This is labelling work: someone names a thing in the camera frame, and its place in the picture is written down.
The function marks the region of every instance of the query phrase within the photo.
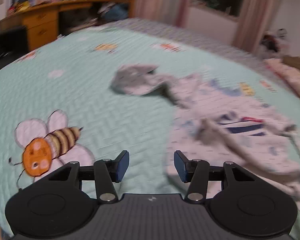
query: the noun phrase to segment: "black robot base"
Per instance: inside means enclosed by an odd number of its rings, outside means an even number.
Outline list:
[[[288,240],[297,207],[287,194],[233,162],[223,167],[174,154],[181,180],[190,182],[180,194],[124,194],[113,182],[129,166],[129,153],[115,160],[80,167],[69,162],[7,203],[5,214],[14,240]],[[81,191],[94,180],[97,199]],[[221,181],[222,191],[206,199],[208,181]]]

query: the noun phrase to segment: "striped bee body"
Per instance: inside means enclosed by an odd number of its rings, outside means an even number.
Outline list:
[[[54,158],[66,154],[75,145],[80,137],[81,129],[78,127],[67,127],[47,134],[45,139],[53,148]]]

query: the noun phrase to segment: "circular pad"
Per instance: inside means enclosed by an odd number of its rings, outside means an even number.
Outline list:
[[[6,218],[14,234],[33,238],[67,235],[86,224],[96,202],[62,181],[33,184],[6,205]]]
[[[216,222],[240,236],[272,237],[289,233],[297,218],[290,196],[265,182],[240,182],[210,203]]]

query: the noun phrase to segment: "desk drawer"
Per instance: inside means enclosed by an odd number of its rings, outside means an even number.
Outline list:
[[[66,4],[60,6],[60,12],[70,11],[70,10],[77,10],[82,8],[90,8],[92,6],[91,2],[87,3],[74,3],[74,4]]]
[[[29,49],[34,50],[57,39],[58,22],[45,23],[28,30]]]
[[[34,12],[26,13],[22,24],[26,25],[28,29],[38,25],[55,21],[58,19],[58,11],[56,9],[41,9]]]

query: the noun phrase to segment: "cartoon print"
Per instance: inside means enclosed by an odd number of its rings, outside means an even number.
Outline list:
[[[240,142],[243,146],[251,148],[251,140],[248,136],[241,136]]]
[[[269,105],[269,104],[262,104],[261,106],[264,107],[264,108],[268,108],[268,107],[270,107],[271,105]]]
[[[82,128],[68,127],[68,118],[61,110],[54,111],[48,118],[48,125],[40,119],[29,119],[18,124],[15,140],[24,149],[20,163],[24,171],[34,178],[41,179],[69,161],[79,161],[81,166],[93,165],[93,154],[77,144]]]
[[[247,83],[241,82],[241,83],[239,83],[239,85],[240,85],[240,87],[241,87],[242,93],[243,93],[245,96],[251,97],[251,96],[254,96],[254,95],[255,95],[254,90],[253,90],[252,87],[249,86]]]
[[[277,92],[270,84],[268,84],[266,81],[264,80],[260,80],[259,81],[261,85],[263,85],[263,87],[265,87],[266,89],[268,89],[271,92]]]
[[[227,129],[229,133],[241,134],[242,136],[265,136],[264,120],[253,117],[239,118],[234,112],[223,114],[217,123]]]
[[[108,50],[108,53],[114,53],[115,49],[118,47],[117,44],[100,44],[97,47],[94,48],[95,51],[97,50]]]
[[[162,44],[153,44],[151,45],[155,49],[163,49],[172,52],[182,52],[184,51],[178,44],[173,43],[162,43]]]
[[[25,59],[34,59],[35,56],[36,56],[36,51],[33,50],[33,51],[29,52],[28,54],[26,54],[25,56],[23,56],[20,59],[18,59],[17,62],[22,62]]]
[[[209,82],[209,86],[217,90],[220,90],[223,94],[230,97],[239,97],[241,96],[241,91],[239,88],[232,89],[230,87],[221,87],[217,78],[212,79]]]
[[[174,119],[174,130],[185,130],[189,136],[195,137],[197,128],[194,120],[181,120],[179,117]]]
[[[53,71],[48,73],[48,78],[51,78],[51,79],[59,78],[64,74],[64,72],[65,71],[62,70],[62,69],[53,70]]]
[[[274,147],[269,147],[269,152],[273,156],[277,156],[278,155],[278,153],[277,153],[277,151],[275,150]]]
[[[206,90],[206,89],[200,89],[199,92],[200,92],[200,94],[203,95],[203,96],[206,96],[206,95],[209,95],[209,94],[210,94],[210,92],[209,92],[208,90]]]

